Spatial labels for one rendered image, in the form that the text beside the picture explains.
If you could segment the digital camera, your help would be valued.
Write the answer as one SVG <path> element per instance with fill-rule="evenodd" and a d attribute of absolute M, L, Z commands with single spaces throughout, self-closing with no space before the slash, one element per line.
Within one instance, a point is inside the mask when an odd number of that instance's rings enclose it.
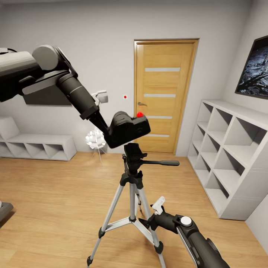
<path fill-rule="evenodd" d="M 149 121 L 142 112 L 139 112 L 137 117 L 130 117 L 124 111 L 115 113 L 111 125 L 107 127 L 107 130 L 109 134 L 106 135 L 103 133 L 103 135 L 111 149 L 131 142 L 151 131 Z"/>

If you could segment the camera tripod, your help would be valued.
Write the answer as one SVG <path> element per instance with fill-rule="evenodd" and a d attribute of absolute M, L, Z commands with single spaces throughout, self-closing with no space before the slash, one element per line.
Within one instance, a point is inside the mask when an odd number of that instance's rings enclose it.
<path fill-rule="evenodd" d="M 155 251 L 159 255 L 162 268 L 166 268 L 164 259 L 162 256 L 163 243 L 158 240 L 156 230 L 153 231 L 151 227 L 147 229 L 136 218 L 138 205 L 140 207 L 140 211 L 142 211 L 141 203 L 143 204 L 146 218 L 149 219 L 151 217 L 151 212 L 149 209 L 149 205 L 148 205 L 147 198 L 146 198 L 144 188 L 143 188 L 144 186 L 142 183 L 143 174 L 141 170 L 139 171 L 139 173 L 137 170 L 140 168 L 142 164 L 160 164 L 160 165 L 165 165 L 165 166 L 179 166 L 180 163 L 177 160 L 161 160 L 161 161 L 142 160 L 143 157 L 147 156 L 147 153 L 142 152 L 139 148 L 139 144 L 134 143 L 134 142 L 127 142 L 124 145 L 124 151 L 125 151 L 125 154 L 122 154 L 122 159 L 124 159 L 125 173 L 122 174 L 118 189 L 116 191 L 116 194 L 114 196 L 110 209 L 107 213 L 103 226 L 99 230 L 99 234 L 98 234 L 99 237 L 93 249 L 93 252 L 91 256 L 89 256 L 87 259 L 86 268 L 89 268 L 90 264 L 92 264 L 93 257 L 99 246 L 102 236 L 104 236 L 105 233 L 108 231 L 125 226 L 130 223 L 134 224 L 134 226 L 153 244 L 153 246 L 155 247 Z M 121 219 L 119 221 L 115 221 L 109 224 L 109 221 L 113 214 L 115 206 L 127 182 L 130 183 L 130 217 L 127 217 L 127 218 L 124 218 L 124 219 Z"/>

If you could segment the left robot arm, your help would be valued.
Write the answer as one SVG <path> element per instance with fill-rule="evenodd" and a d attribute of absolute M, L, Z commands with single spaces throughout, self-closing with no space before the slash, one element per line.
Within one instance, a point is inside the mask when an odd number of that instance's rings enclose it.
<path fill-rule="evenodd" d="M 69 59 L 57 46 L 39 46 L 32 55 L 0 48 L 0 102 L 56 84 L 83 120 L 91 121 L 108 135 L 108 125 L 99 112 L 99 103 L 108 102 L 107 91 L 90 95 L 77 78 Z"/>

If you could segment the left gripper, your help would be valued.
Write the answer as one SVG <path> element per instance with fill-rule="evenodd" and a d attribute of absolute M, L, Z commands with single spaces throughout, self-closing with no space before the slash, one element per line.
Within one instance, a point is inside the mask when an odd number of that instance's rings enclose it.
<path fill-rule="evenodd" d="M 83 120 L 91 121 L 100 131 L 108 135 L 108 125 L 100 114 L 99 106 L 84 86 L 80 86 L 67 95 L 67 99 L 81 114 Z"/>

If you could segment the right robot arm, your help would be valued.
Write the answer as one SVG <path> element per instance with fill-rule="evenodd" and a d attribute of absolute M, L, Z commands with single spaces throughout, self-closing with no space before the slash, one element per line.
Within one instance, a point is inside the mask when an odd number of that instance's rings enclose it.
<path fill-rule="evenodd" d="M 163 207 L 165 199 L 163 196 L 151 207 L 154 214 L 148 219 L 138 220 L 153 231 L 161 226 L 176 234 L 179 234 L 196 268 L 230 268 L 222 259 L 216 245 L 209 239 L 205 239 L 192 218 L 182 215 L 171 215 L 166 213 Z"/>

